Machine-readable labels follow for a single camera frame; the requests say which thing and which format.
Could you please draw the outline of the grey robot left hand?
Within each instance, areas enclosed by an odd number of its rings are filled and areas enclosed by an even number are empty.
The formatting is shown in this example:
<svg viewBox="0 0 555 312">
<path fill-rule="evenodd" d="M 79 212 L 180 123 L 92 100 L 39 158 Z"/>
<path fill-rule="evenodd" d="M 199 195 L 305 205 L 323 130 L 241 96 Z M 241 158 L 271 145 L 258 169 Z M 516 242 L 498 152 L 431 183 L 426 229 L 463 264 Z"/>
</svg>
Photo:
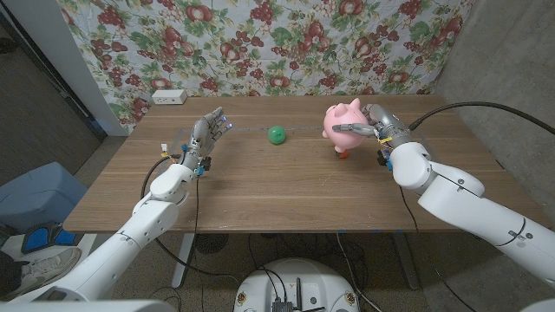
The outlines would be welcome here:
<svg viewBox="0 0 555 312">
<path fill-rule="evenodd" d="M 208 157 L 215 142 L 232 128 L 232 123 L 224 116 L 224 109 L 217 107 L 204 115 L 193 125 L 193 129 L 186 147 L 179 160 L 179 164 L 191 170 L 200 167 L 201 161 Z"/>
</svg>

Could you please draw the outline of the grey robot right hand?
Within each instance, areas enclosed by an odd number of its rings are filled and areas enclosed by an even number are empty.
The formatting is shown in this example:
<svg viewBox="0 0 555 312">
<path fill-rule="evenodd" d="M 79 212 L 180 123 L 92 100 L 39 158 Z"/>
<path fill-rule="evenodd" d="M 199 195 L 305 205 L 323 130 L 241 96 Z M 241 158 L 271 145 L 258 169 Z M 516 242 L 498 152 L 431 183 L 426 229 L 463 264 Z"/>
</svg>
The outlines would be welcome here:
<svg viewBox="0 0 555 312">
<path fill-rule="evenodd" d="M 374 137 L 391 149 L 413 141 L 408 128 L 379 104 L 367 104 L 360 109 L 365 122 L 342 121 L 331 126 L 334 133 L 348 133 L 359 137 Z"/>
</svg>

